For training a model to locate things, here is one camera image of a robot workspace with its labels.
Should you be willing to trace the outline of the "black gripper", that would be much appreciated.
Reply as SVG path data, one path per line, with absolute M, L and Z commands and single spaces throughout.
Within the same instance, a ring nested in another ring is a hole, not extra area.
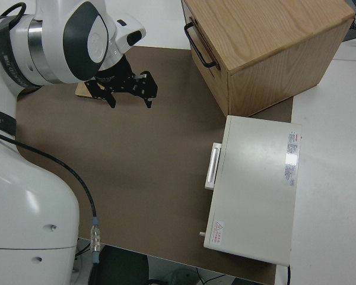
M 96 73 L 93 79 L 85 82 L 85 86 L 94 98 L 105 98 L 111 108 L 115 108 L 114 93 L 130 93 L 144 100 L 147 108 L 152 107 L 152 101 L 157 97 L 158 86 L 149 71 L 135 74 L 127 58 L 108 69 Z

